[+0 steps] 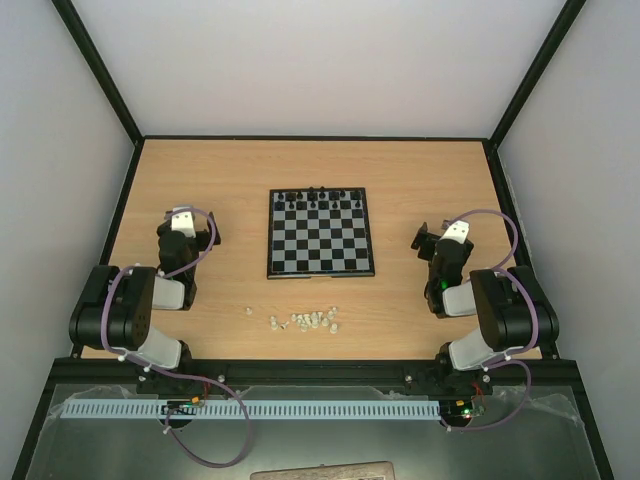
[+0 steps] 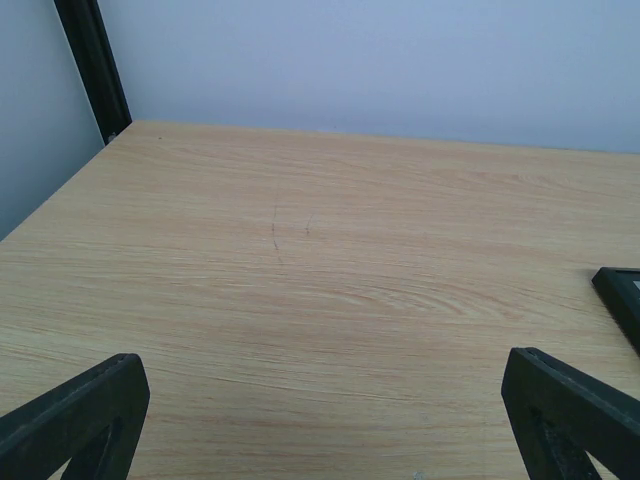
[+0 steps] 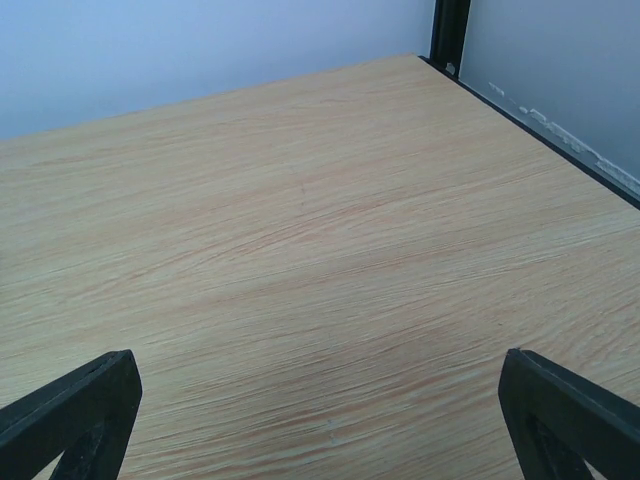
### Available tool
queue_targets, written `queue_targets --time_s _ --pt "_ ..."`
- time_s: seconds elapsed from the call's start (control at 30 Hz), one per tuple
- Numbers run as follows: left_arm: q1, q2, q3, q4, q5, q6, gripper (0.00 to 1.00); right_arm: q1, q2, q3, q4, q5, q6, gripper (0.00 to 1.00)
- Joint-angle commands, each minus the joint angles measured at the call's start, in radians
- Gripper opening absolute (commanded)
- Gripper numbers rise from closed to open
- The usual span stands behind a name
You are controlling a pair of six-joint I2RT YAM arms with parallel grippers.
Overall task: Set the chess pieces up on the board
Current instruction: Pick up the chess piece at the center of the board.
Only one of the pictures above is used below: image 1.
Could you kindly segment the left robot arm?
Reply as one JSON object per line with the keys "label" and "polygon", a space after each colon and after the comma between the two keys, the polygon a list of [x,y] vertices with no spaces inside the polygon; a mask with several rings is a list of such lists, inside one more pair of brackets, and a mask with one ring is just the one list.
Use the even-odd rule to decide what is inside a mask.
{"label": "left robot arm", "polygon": [[152,312],[186,311],[197,293],[197,265],[221,243],[214,214],[178,206],[157,228],[159,265],[94,267],[69,321],[79,347],[115,354],[149,371],[172,371],[187,345],[152,325]]}

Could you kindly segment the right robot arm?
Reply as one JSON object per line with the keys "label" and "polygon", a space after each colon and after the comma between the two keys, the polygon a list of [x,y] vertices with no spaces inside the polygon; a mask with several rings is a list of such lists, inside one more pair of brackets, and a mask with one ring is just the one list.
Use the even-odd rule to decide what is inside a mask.
{"label": "right robot arm", "polygon": [[411,248],[428,264],[424,297],[439,318],[475,316],[478,327],[442,346],[436,379],[445,390],[460,390],[471,370],[485,369],[514,354],[553,343],[559,321],[549,299],[528,266],[506,270],[473,270],[464,280],[462,269],[473,250],[469,224],[458,220],[442,234],[422,225]]}

